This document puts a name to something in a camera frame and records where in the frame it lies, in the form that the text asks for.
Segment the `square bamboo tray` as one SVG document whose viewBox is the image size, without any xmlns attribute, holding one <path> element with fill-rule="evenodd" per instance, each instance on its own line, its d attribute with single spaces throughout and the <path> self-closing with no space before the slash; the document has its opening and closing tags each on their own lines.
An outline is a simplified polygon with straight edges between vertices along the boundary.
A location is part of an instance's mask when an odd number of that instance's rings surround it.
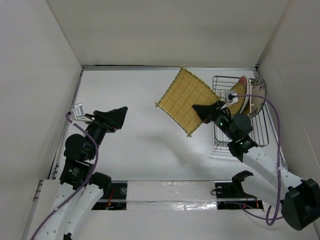
<svg viewBox="0 0 320 240">
<path fill-rule="evenodd" d="M 193 105 L 210 106 L 221 98 L 198 76 L 181 67 L 156 107 L 162 109 L 186 133 L 187 137 L 201 126 L 203 121 Z"/>
</svg>

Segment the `round bamboo tray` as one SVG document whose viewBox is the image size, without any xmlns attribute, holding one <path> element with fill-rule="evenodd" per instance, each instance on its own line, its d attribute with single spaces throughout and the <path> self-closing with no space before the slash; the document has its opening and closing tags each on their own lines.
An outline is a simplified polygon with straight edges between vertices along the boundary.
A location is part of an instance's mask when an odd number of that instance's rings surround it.
<svg viewBox="0 0 320 240">
<path fill-rule="evenodd" d="M 247 87 L 243 83 L 237 83 L 231 88 L 231 91 L 235 92 L 237 95 L 246 95 Z M 228 106 L 232 116 L 235 116 L 243 110 L 246 97 L 235 97 L 234 99 L 236 99 L 236 102 Z"/>
</svg>

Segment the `fan-shaped bamboo tray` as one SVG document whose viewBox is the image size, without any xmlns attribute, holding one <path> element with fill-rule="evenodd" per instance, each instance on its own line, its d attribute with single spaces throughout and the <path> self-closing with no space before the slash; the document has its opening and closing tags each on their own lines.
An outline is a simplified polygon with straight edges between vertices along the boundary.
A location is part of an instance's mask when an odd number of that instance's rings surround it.
<svg viewBox="0 0 320 240">
<path fill-rule="evenodd" d="M 249 116 L 251 114 L 251 103 L 250 101 L 247 102 L 247 104 L 245 105 L 243 111 L 241 112 L 242 114 Z"/>
</svg>

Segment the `red teal floral plate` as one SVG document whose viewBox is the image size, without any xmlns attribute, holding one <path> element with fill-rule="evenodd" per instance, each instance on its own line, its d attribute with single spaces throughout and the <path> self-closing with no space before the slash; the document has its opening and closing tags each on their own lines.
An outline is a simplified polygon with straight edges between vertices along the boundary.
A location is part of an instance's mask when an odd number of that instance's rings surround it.
<svg viewBox="0 0 320 240">
<path fill-rule="evenodd" d="M 250 93 L 251 90 L 251 83 L 250 83 L 250 79 L 248 77 L 246 77 L 245 75 L 241 76 L 238 80 L 238 83 L 241 83 L 245 86 L 246 89 L 246 94 L 248 95 Z"/>
</svg>

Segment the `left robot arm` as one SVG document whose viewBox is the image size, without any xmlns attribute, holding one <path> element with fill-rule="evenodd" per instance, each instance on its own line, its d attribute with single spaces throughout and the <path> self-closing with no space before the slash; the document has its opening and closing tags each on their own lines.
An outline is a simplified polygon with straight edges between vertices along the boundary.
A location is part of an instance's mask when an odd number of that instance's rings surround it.
<svg viewBox="0 0 320 240">
<path fill-rule="evenodd" d="M 111 177 L 95 169 L 105 135 L 123 127 L 127 111 L 123 106 L 88 114 L 81 104 L 75 104 L 65 114 L 81 134 L 72 134 L 65 141 L 65 163 L 53 205 L 31 239 L 74 240 L 93 206 L 112 194 Z"/>
</svg>

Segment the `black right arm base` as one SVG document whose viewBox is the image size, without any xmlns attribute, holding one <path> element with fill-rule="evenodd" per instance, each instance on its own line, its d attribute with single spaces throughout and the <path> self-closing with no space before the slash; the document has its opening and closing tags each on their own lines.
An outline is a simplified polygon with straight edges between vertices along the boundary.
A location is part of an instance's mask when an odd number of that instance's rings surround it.
<svg viewBox="0 0 320 240">
<path fill-rule="evenodd" d="M 216 182 L 211 195 L 222 199 L 255 199 L 256 197 L 244 192 L 242 182 L 254 174 L 248 170 L 237 173 L 231 182 Z"/>
</svg>

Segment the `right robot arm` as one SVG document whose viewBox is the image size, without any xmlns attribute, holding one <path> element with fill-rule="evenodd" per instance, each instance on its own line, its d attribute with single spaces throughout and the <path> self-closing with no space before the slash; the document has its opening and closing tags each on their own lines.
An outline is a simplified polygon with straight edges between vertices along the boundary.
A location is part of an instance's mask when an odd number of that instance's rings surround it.
<svg viewBox="0 0 320 240">
<path fill-rule="evenodd" d="M 232 177 L 231 191 L 237 197 L 255 196 L 281 212 L 282 217 L 297 231 L 301 231 L 320 217 L 320 187 L 313 179 L 304 180 L 286 170 L 281 163 L 268 157 L 249 136 L 253 130 L 250 118 L 230 111 L 218 101 L 212 105 L 194 104 L 202 123 L 210 122 L 231 140 L 230 153 L 243 164 L 260 174 L 270 186 L 263 189 L 255 183 L 254 174 L 248 170 Z"/>
</svg>

